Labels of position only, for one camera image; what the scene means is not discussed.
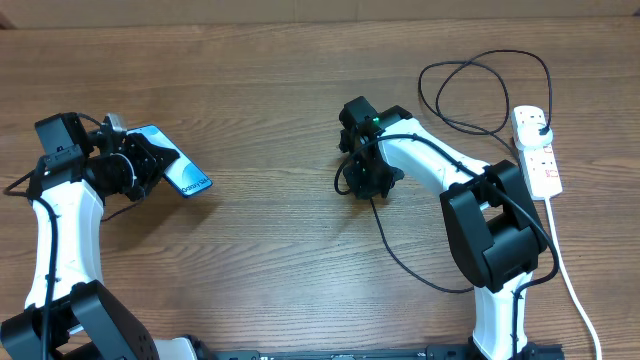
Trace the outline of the Samsung Galaxy smartphone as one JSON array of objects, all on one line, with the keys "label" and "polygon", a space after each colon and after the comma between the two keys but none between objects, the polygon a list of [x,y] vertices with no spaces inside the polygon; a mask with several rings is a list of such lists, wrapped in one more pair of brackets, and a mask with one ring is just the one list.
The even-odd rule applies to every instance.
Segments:
[{"label": "Samsung Galaxy smartphone", "polygon": [[179,157],[164,170],[164,178],[184,198],[196,196],[213,186],[213,181],[157,126],[146,125],[127,132],[134,133],[144,135],[152,145],[177,151]]}]

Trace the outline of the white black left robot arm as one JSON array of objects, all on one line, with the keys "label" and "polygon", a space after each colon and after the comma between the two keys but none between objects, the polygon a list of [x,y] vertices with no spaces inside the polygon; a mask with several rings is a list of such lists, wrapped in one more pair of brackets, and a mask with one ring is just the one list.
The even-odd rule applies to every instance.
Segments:
[{"label": "white black left robot arm", "polygon": [[37,217],[37,258],[24,310],[1,324],[13,359],[209,359],[193,335],[156,340],[104,285],[100,227],[107,197],[141,204],[166,180],[182,197],[212,180],[157,126],[127,129],[109,113],[87,131],[88,115],[59,113],[34,127],[44,154],[6,196],[23,197]]}]

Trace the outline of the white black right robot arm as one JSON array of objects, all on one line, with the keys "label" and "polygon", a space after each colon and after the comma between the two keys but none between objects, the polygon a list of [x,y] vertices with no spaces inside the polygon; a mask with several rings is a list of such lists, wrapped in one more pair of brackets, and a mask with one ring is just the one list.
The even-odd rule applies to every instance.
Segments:
[{"label": "white black right robot arm", "polygon": [[561,359],[559,345],[537,345],[524,331],[526,292],[555,277],[534,276],[539,256],[558,253],[540,223],[519,168],[494,165],[456,151],[429,134],[400,106],[379,112],[364,98],[339,114],[336,178],[358,199],[387,197],[414,177],[440,199],[451,255],[471,283],[475,326],[464,344],[431,344],[428,359]]}]

